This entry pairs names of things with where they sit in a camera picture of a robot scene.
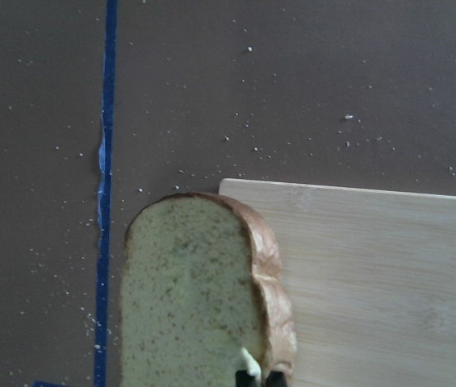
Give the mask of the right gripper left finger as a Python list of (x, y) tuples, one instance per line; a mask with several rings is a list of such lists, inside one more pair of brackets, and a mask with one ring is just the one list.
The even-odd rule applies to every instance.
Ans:
[(246, 370), (237, 370), (235, 373), (236, 387), (256, 387), (256, 377), (248, 374)]

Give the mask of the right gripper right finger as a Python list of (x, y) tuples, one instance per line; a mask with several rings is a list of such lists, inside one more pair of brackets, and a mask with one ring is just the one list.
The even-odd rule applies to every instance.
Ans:
[(266, 387), (285, 387), (285, 374), (279, 371), (271, 371), (266, 378)]

